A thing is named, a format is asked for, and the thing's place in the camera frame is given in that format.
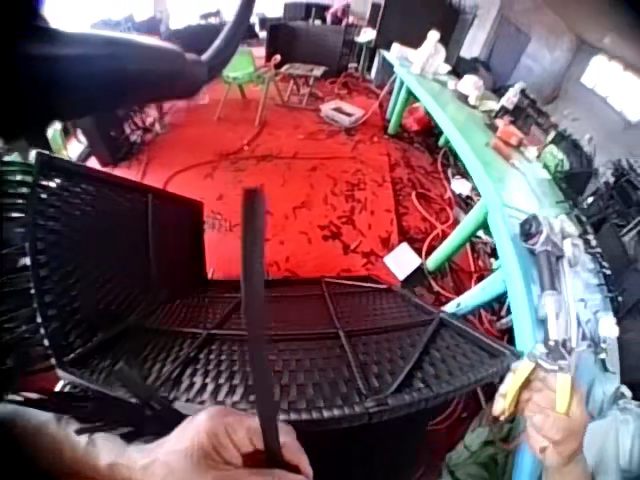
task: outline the metal frame bar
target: metal frame bar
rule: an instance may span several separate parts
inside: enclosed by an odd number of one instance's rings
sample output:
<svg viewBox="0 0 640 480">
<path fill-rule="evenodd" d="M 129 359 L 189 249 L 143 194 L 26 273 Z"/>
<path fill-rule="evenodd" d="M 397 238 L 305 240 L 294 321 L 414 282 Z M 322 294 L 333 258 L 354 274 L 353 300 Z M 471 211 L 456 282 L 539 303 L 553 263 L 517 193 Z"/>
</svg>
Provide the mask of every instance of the metal frame bar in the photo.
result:
<svg viewBox="0 0 640 480">
<path fill-rule="evenodd" d="M 360 389 L 360 391 L 362 392 L 363 395 L 367 396 L 368 395 L 368 389 L 365 387 L 364 384 L 364 380 L 362 377 L 362 373 L 360 372 L 358 365 L 356 364 L 355 361 L 355 356 L 353 354 L 353 350 L 351 349 L 351 345 L 349 344 L 349 340 L 347 339 L 347 336 L 345 335 L 344 331 L 342 330 L 342 327 L 340 326 L 340 322 L 338 321 L 338 316 L 336 315 L 336 311 L 335 308 L 333 306 L 333 302 L 331 301 L 331 295 L 329 294 L 329 290 L 327 289 L 327 285 L 324 281 L 324 279 L 321 280 L 322 282 L 322 291 L 324 292 L 324 298 L 327 302 L 327 308 L 329 309 L 329 313 L 331 315 L 331 319 L 333 320 L 333 323 L 336 326 L 336 329 L 338 331 L 338 335 L 340 336 L 340 340 L 342 341 L 342 346 L 344 347 L 345 351 L 347 352 L 347 357 L 349 358 L 349 365 L 351 367 L 351 371 L 353 372 L 353 375 L 356 379 L 356 383 L 358 384 L 358 388 Z"/>
</svg>

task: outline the red object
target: red object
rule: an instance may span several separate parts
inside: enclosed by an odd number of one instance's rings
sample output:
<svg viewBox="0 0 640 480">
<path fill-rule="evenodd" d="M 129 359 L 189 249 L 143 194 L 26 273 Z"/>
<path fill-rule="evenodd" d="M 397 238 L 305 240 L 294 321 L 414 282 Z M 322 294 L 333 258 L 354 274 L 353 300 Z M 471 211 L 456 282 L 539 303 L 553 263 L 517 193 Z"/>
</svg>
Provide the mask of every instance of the red object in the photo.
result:
<svg viewBox="0 0 640 480">
<path fill-rule="evenodd" d="M 433 121 L 420 103 L 414 103 L 405 111 L 402 126 L 410 132 L 417 133 L 433 128 Z"/>
<path fill-rule="evenodd" d="M 507 145 L 499 138 L 494 137 L 493 139 L 491 139 L 491 148 L 498 152 L 500 156 L 507 162 L 511 161 L 511 157 L 513 156 L 513 148 L 510 145 Z"/>
<path fill-rule="evenodd" d="M 519 147 L 524 140 L 523 133 L 511 124 L 504 123 L 498 127 L 496 137 L 512 147 Z"/>
</svg>

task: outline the finger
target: finger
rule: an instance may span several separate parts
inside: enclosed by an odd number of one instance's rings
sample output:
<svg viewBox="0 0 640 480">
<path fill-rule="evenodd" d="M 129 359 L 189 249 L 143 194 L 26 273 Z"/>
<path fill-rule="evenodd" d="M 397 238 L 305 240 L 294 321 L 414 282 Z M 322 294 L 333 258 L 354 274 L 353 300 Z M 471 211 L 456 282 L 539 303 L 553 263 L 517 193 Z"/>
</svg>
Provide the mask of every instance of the finger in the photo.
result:
<svg viewBox="0 0 640 480">
<path fill-rule="evenodd" d="M 278 424 L 278 430 L 280 431 L 280 446 L 284 459 L 287 463 L 297 467 L 306 478 L 313 478 L 311 463 L 302 445 L 298 442 L 295 430 L 283 423 Z"/>
<path fill-rule="evenodd" d="M 531 375 L 530 382 L 539 382 L 545 388 L 555 392 L 556 391 L 556 374 L 547 372 L 542 368 L 536 368 Z"/>
<path fill-rule="evenodd" d="M 241 467 L 242 453 L 238 450 L 234 438 L 227 428 L 228 424 L 224 423 L 221 427 L 211 431 L 209 445 L 225 464 Z"/>
<path fill-rule="evenodd" d="M 567 431 L 567 417 L 555 413 L 536 413 L 527 416 L 527 426 L 548 443 L 555 443 L 562 439 Z"/>
<path fill-rule="evenodd" d="M 241 454 L 246 455 L 255 450 L 264 450 L 264 439 L 257 417 L 251 416 L 243 424 L 234 425 L 232 431 L 234 432 L 234 444 Z M 279 423 L 278 434 L 282 456 L 287 463 L 297 467 L 305 477 L 312 478 L 311 464 L 297 440 L 295 430 L 290 425 Z"/>
<path fill-rule="evenodd" d="M 532 428 L 527 428 L 524 433 L 525 440 L 531 451 L 544 462 L 551 444 Z"/>
<path fill-rule="evenodd" d="M 305 480 L 301 475 L 282 470 L 240 469 L 216 473 L 215 480 Z"/>
<path fill-rule="evenodd" d="M 534 382 L 520 393 L 516 411 L 522 415 L 532 405 L 538 410 L 555 410 L 555 398 L 555 392 L 550 391 L 540 382 Z"/>
</svg>

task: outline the red floor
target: red floor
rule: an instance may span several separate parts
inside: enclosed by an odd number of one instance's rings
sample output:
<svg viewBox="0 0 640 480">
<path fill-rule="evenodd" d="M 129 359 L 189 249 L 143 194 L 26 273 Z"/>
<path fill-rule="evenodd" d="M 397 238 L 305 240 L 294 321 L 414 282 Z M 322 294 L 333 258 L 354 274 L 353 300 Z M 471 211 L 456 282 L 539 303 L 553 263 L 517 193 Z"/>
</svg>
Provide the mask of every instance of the red floor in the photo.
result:
<svg viewBox="0 0 640 480">
<path fill-rule="evenodd" d="M 264 128 L 256 130 L 259 91 L 250 90 L 247 100 L 233 92 L 215 122 L 221 92 L 213 85 L 207 104 L 175 107 L 165 133 L 110 170 L 204 202 L 212 278 L 238 278 L 242 188 L 264 185 L 270 277 L 374 274 L 394 281 L 382 257 L 407 235 L 419 251 L 430 229 L 407 188 L 428 187 L 429 177 L 419 174 L 432 159 L 385 137 L 377 110 L 350 135 L 314 111 L 271 101 Z M 374 103 L 364 91 L 348 100 L 365 109 Z M 399 181 L 407 188 L 394 198 Z"/>
</svg>

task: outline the green table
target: green table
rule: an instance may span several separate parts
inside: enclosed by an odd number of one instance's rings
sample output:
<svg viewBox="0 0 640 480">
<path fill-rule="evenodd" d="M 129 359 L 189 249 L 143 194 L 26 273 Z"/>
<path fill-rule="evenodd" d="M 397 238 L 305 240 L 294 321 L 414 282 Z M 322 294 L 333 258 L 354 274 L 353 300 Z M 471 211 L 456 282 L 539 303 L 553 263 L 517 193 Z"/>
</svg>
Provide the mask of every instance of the green table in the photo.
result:
<svg viewBox="0 0 640 480">
<path fill-rule="evenodd" d="M 412 98 L 417 99 L 442 129 L 446 143 L 456 151 L 482 197 L 427 259 L 427 270 L 433 271 L 442 266 L 485 222 L 498 251 L 498 270 L 453 300 L 445 310 L 466 313 L 506 292 L 516 348 L 528 352 L 542 338 L 543 326 L 536 315 L 539 288 L 534 259 L 520 241 L 519 224 L 531 213 L 552 217 L 564 213 L 564 197 L 539 163 L 520 154 L 507 162 L 489 146 L 493 134 L 481 113 L 460 101 L 446 86 L 412 74 L 408 64 L 388 52 L 383 55 L 391 62 L 397 75 L 387 112 L 390 121 L 388 133 L 398 132 L 409 102 Z M 521 449 L 516 457 L 514 478 L 533 478 L 537 468 L 533 455 Z"/>
</svg>

